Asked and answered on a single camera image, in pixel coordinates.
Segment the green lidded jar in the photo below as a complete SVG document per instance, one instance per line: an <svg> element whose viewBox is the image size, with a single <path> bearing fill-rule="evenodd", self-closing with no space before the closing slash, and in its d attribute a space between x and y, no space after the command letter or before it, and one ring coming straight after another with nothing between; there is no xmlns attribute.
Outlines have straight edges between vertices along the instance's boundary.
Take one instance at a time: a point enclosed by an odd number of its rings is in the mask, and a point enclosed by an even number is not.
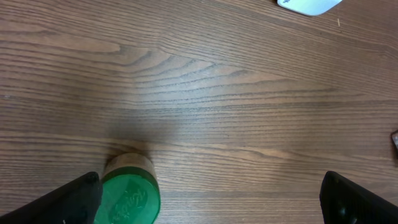
<svg viewBox="0 0 398 224"><path fill-rule="evenodd" d="M101 179L103 194L94 224L153 224L161 207L153 163L137 153L112 159Z"/></svg>

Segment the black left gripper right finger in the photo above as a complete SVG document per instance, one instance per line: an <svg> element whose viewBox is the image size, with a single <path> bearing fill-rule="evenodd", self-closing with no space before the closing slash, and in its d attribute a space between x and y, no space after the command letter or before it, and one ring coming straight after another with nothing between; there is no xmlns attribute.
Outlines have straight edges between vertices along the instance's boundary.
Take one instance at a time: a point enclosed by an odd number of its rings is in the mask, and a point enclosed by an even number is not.
<svg viewBox="0 0 398 224"><path fill-rule="evenodd" d="M323 178L320 205L325 224L397 224L397 206L333 171Z"/></svg>

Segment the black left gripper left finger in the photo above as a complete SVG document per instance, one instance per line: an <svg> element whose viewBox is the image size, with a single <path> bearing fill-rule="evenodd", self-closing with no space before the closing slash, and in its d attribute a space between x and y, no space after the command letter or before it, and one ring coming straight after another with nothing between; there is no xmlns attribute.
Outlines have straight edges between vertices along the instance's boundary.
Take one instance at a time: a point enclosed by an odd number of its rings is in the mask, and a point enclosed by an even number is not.
<svg viewBox="0 0 398 224"><path fill-rule="evenodd" d="M103 186L97 172L89 172L1 216L1 224L93 224Z"/></svg>

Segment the beige snack pouch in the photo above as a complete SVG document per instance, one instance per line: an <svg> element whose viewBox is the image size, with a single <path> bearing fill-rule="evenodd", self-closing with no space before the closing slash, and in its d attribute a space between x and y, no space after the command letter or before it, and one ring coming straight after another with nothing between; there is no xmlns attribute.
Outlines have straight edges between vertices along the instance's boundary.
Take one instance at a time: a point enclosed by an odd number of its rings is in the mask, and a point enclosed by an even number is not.
<svg viewBox="0 0 398 224"><path fill-rule="evenodd" d="M394 145L396 152L398 152L398 130L391 133L391 139Z"/></svg>

